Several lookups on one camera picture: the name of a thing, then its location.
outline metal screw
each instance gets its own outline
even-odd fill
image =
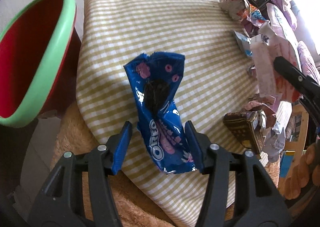
[[[251,150],[247,150],[244,154],[245,154],[247,157],[253,157],[253,156],[254,156],[254,153],[253,153]]]
[[[64,156],[65,158],[71,158],[72,153],[71,153],[70,151],[67,151],[67,152],[65,152],[65,153],[63,154],[63,156]]]
[[[210,145],[210,148],[211,148],[212,150],[218,150],[218,149],[219,149],[219,145],[216,144],[216,143],[213,143],[213,144]]]
[[[99,145],[98,146],[98,150],[99,151],[105,151],[107,149],[107,146],[106,145]]]

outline yellow and white gingham cloth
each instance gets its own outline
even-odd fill
[[[134,125],[122,167],[124,173],[178,226],[194,226],[208,176],[198,171],[166,175],[159,171],[136,130],[137,111],[123,65],[155,51],[186,56],[183,80],[175,95],[183,125],[192,120],[212,142],[241,153],[243,147],[223,125],[227,112],[239,111],[256,91],[247,75],[251,64],[232,30],[242,31],[218,7],[219,0],[84,0],[84,37],[77,77],[80,112],[100,143]],[[277,113],[283,126],[291,104]],[[265,165],[267,156],[263,155]],[[230,174],[228,206],[234,201]]]

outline fur rug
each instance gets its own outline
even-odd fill
[[[66,111],[61,121],[60,132],[55,143],[51,168],[57,163],[66,151],[74,154],[90,152],[99,144],[84,123],[76,103]],[[268,164],[266,170],[278,185],[279,162]],[[91,211],[88,174],[83,174],[83,200],[87,219],[93,220]],[[120,171],[116,176],[108,177],[115,204],[124,227],[173,227],[173,221],[137,188],[127,176]],[[226,210],[226,220],[233,215],[233,205]]]

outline blue oreo package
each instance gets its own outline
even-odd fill
[[[138,110],[138,125],[148,153],[165,173],[195,170],[173,97],[183,77],[185,56],[141,54],[124,66]]]

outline window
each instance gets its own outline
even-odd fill
[[[300,14],[311,34],[316,50],[320,54],[320,1],[319,0],[294,0]]]

